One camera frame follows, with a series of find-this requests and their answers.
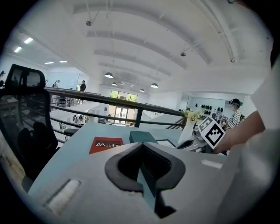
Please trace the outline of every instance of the teal box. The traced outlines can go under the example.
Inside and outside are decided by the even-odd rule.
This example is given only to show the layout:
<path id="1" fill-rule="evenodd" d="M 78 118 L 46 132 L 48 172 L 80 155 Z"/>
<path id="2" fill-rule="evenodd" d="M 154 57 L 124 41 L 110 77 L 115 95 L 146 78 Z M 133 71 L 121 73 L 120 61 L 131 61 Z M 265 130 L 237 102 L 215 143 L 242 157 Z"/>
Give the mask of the teal box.
<path id="1" fill-rule="evenodd" d="M 148 131 L 131 131 L 129 135 L 130 143 L 133 142 L 154 142 L 158 143 Z"/>

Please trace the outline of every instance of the potted plant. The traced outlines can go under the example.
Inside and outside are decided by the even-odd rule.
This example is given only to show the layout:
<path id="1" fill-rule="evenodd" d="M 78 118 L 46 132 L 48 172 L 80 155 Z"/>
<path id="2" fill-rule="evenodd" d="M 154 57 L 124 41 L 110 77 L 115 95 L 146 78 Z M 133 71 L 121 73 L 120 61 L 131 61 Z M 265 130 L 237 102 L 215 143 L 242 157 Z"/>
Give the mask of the potted plant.
<path id="1" fill-rule="evenodd" d="M 194 112 L 192 110 L 184 111 L 184 116 L 186 117 L 187 121 L 185 127 L 182 131 L 182 134 L 179 138 L 178 143 L 181 143 L 187 139 L 189 139 L 193 134 L 193 127 L 196 122 L 200 121 L 200 111 Z"/>

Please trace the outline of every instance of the striped shirt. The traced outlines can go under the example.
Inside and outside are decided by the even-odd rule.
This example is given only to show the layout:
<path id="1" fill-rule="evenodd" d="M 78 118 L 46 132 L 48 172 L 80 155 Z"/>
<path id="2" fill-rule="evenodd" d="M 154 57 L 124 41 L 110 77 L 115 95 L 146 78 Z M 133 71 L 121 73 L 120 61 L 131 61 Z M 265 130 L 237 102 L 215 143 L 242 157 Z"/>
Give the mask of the striped shirt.
<path id="1" fill-rule="evenodd" d="M 227 123 L 226 131 L 238 126 L 240 123 L 240 120 L 241 120 L 240 111 L 237 110 L 234 112 L 234 114 L 229 119 L 229 121 Z"/>

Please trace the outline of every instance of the fluorescent light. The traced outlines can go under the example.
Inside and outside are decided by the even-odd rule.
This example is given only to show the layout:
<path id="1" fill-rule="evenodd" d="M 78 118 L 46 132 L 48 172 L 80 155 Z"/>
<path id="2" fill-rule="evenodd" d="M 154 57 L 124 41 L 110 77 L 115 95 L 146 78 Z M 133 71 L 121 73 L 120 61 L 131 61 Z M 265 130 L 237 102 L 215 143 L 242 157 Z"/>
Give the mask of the fluorescent light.
<path id="1" fill-rule="evenodd" d="M 112 75 L 111 72 L 107 72 L 104 76 L 107 77 L 107 78 L 110 78 L 110 79 L 113 78 L 113 75 Z"/>
<path id="2" fill-rule="evenodd" d="M 25 41 L 25 43 L 28 44 L 28 43 L 30 43 L 32 40 L 33 40 L 33 39 L 29 37 L 29 38 Z"/>
<path id="3" fill-rule="evenodd" d="M 14 52 L 18 53 L 21 50 L 21 47 L 17 47 Z"/>
<path id="4" fill-rule="evenodd" d="M 158 84 L 153 83 L 153 84 L 151 85 L 151 87 L 152 87 L 152 88 L 158 88 Z"/>

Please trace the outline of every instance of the mobilis logo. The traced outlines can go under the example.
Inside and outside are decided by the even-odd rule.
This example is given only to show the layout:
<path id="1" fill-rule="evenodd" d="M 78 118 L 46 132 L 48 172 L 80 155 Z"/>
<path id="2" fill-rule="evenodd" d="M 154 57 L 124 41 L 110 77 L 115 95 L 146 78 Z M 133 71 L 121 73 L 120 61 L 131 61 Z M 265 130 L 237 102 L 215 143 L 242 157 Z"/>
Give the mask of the mobilis logo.
<path id="1" fill-rule="evenodd" d="M 99 147 L 117 147 L 120 146 L 121 143 L 119 141 L 96 141 L 95 146 Z"/>

